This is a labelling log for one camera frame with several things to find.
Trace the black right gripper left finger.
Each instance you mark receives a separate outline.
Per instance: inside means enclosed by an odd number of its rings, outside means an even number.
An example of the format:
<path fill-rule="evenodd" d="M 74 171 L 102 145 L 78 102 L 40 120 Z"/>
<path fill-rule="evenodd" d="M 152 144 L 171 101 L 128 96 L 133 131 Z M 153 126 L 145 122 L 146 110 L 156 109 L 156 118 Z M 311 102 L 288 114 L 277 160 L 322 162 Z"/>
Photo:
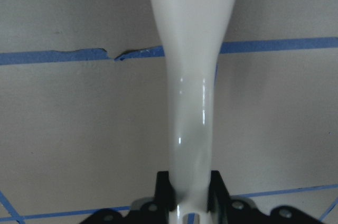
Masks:
<path fill-rule="evenodd" d="M 175 190 L 170 183 L 168 171 L 157 172 L 154 202 L 167 211 L 176 209 Z"/>

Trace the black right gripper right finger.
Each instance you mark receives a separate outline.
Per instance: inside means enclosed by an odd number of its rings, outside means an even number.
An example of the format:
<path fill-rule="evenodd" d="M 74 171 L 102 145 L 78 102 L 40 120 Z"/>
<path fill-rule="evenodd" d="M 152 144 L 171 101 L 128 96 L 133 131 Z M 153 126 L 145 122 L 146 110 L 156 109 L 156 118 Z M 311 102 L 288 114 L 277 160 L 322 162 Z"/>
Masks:
<path fill-rule="evenodd" d="M 220 172 L 212 170 L 208 191 L 208 210 L 212 213 L 225 213 L 230 201 L 230 194 Z"/>

